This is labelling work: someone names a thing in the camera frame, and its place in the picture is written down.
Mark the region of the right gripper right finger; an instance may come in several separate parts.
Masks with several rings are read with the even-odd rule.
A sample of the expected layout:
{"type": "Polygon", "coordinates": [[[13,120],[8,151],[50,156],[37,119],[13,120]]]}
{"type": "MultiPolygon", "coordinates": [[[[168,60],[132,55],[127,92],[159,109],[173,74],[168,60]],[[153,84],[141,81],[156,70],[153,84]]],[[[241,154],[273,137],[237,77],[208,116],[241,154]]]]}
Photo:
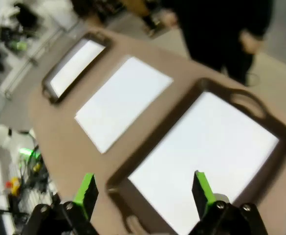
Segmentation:
{"type": "Polygon", "coordinates": [[[203,172],[195,171],[192,194],[199,222],[191,235],[266,235],[264,222],[255,204],[239,207],[217,200],[203,172]]]}

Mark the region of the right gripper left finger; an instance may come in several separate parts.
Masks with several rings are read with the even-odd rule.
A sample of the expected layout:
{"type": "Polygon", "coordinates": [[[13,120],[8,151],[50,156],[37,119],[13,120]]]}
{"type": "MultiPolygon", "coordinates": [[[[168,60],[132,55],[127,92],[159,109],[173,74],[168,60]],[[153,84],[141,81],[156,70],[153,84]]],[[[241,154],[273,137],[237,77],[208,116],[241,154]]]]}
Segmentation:
{"type": "Polygon", "coordinates": [[[87,173],[74,200],[62,203],[56,194],[51,205],[38,204],[22,229],[22,234],[97,235],[90,219],[98,193],[94,174],[87,173]]]}

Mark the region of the person's left hand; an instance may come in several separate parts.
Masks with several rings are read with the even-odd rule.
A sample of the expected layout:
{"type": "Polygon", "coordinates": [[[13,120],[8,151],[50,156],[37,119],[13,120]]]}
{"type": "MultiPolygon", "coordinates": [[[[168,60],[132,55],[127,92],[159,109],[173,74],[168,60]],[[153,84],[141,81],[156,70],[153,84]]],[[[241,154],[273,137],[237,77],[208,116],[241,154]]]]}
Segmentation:
{"type": "Polygon", "coordinates": [[[242,44],[242,47],[246,53],[249,54],[255,54],[258,47],[259,47],[259,41],[254,38],[249,32],[242,31],[240,34],[240,42],[242,44]]]}

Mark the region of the person's right hand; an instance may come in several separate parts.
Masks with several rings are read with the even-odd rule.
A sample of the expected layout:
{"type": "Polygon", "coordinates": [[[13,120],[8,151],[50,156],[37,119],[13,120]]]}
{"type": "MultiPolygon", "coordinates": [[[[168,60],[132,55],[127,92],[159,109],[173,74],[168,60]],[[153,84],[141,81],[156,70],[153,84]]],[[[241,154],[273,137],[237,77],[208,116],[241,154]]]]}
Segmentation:
{"type": "Polygon", "coordinates": [[[177,17],[174,12],[172,11],[162,11],[161,12],[161,19],[162,22],[167,26],[167,27],[176,27],[177,26],[177,17]]]}

